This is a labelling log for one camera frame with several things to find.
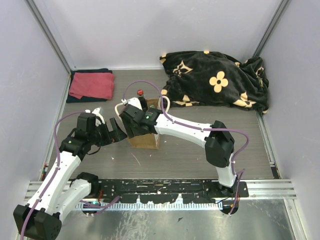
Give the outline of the glass cola bottle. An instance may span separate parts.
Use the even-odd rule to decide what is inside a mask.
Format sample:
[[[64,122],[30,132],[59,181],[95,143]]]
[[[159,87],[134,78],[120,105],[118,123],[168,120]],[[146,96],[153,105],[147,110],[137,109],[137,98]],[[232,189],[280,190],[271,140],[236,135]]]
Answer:
[[[142,89],[137,90],[137,98],[141,104],[142,110],[146,111],[148,109],[148,104],[144,96],[144,91]]]

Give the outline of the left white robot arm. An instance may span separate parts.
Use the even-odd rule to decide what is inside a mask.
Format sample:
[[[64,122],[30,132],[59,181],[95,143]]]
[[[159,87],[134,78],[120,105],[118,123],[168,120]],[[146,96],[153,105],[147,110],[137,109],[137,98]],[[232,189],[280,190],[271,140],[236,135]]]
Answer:
[[[92,146],[101,148],[127,137],[115,118],[110,118],[112,130],[109,130],[99,111],[97,108],[77,112],[76,127],[61,143],[55,143],[56,160],[47,177],[25,205],[19,204],[14,209],[13,217],[20,239],[55,240],[74,206],[84,197],[99,195],[98,176],[87,172],[80,173],[63,192],[85,156],[92,155]]]

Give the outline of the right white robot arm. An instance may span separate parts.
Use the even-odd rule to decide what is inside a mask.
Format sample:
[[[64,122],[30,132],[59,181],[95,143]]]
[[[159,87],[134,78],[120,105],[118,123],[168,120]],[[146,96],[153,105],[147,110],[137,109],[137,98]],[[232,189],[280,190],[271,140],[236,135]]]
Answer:
[[[221,121],[197,123],[156,108],[144,111],[131,104],[124,107],[119,117],[129,138],[147,134],[168,135],[204,148],[206,161],[217,171],[220,193],[225,197],[236,193],[238,177],[231,166],[235,140]]]

